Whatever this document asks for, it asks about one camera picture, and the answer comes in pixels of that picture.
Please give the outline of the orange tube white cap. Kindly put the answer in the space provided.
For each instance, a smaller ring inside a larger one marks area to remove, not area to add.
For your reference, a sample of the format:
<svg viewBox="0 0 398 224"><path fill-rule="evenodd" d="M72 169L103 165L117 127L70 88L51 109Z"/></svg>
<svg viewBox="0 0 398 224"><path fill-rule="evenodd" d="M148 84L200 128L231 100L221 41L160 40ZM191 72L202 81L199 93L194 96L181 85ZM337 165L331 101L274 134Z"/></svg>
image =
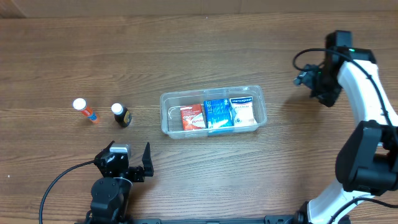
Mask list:
<svg viewBox="0 0 398 224"><path fill-rule="evenodd" d="M83 98L77 98L73 101L72 106L75 110L80 111L85 115L92 123L99 123L98 115L87 105L87 102Z"/></svg>

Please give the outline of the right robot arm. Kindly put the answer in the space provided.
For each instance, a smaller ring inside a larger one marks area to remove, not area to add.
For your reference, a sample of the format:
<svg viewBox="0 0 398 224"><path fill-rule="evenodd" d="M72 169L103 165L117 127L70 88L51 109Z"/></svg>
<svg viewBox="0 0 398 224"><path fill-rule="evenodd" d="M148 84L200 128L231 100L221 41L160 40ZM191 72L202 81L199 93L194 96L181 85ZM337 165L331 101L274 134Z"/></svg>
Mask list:
<svg viewBox="0 0 398 224"><path fill-rule="evenodd" d="M344 91L355 129L336 157L334 181L294 215L282 216L284 223L350 223L350 211L362 202L395 207L377 199L397 190L397 113L376 58L369 49L353 47L352 33L345 30L328 34L321 51L323 62L300 68L294 84L305 85L327 107Z"/></svg>

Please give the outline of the white Hansaplast plaster box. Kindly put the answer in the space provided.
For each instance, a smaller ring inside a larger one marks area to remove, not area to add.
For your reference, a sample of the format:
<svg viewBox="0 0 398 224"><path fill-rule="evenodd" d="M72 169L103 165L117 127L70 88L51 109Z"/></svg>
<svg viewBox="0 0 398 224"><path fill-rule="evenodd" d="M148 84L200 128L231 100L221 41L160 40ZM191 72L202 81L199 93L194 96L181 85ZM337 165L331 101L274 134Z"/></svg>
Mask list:
<svg viewBox="0 0 398 224"><path fill-rule="evenodd" d="M229 101L234 126L250 126L257 123L251 96L230 98Z"/></svg>

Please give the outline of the clear plastic container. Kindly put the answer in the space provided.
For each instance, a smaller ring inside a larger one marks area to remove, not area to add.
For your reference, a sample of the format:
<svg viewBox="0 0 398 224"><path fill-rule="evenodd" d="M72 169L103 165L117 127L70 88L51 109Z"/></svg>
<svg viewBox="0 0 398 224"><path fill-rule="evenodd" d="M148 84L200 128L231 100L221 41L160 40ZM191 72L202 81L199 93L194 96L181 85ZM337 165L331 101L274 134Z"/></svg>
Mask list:
<svg viewBox="0 0 398 224"><path fill-rule="evenodd" d="M223 98L240 98L245 96L252 97L254 117L257 121L256 124L250 126L234 126L233 124L233 126L218 129L208 128L204 101ZM201 104L206 128L184 131L180 107L194 104ZM262 88L258 85L253 85L164 93L160 97L160 118L163 133L169 135L172 139L183 139L207 137L216 134L255 131L258 127L265 125L267 121L267 113Z"/></svg>

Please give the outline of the blue VapoDrops lozenge box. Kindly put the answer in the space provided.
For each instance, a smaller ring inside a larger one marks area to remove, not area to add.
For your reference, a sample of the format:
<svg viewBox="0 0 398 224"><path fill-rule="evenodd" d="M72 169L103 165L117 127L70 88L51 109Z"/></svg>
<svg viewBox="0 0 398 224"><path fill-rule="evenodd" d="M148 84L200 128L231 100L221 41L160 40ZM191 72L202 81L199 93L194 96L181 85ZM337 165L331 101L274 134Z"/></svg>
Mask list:
<svg viewBox="0 0 398 224"><path fill-rule="evenodd" d="M218 129L233 126L228 98L204 101L207 126Z"/></svg>

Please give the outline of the red medicine box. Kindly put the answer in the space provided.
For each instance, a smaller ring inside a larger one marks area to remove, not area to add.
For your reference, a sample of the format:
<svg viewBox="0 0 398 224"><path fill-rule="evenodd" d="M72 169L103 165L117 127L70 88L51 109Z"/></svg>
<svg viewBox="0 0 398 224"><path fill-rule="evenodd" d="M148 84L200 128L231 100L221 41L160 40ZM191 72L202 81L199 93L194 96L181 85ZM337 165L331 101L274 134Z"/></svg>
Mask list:
<svg viewBox="0 0 398 224"><path fill-rule="evenodd" d="M180 113L184 131L206 128L201 104L182 106Z"/></svg>

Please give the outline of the dark bottle white cap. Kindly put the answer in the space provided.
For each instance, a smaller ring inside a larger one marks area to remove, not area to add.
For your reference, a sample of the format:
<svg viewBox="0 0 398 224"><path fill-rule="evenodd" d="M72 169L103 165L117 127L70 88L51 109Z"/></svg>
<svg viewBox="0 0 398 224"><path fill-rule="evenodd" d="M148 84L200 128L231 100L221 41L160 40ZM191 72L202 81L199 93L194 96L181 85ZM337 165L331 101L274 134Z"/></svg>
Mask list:
<svg viewBox="0 0 398 224"><path fill-rule="evenodd" d="M122 127L126 128L130 125L132 120L132 115L130 111L120 103L114 103L111 106L111 111L114 114L116 122Z"/></svg>

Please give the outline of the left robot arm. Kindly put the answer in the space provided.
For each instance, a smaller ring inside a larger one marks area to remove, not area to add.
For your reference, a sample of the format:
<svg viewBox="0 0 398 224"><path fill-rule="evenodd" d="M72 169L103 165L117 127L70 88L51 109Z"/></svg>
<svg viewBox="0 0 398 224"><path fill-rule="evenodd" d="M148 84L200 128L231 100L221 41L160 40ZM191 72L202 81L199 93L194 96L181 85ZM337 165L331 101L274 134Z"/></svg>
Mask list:
<svg viewBox="0 0 398 224"><path fill-rule="evenodd" d="M154 175L150 144L146 144L141 166L131 167L130 158L131 146L114 141L95 156L93 163L103 177L91 188L91 217L86 223L134 222L127 214L132 186Z"/></svg>

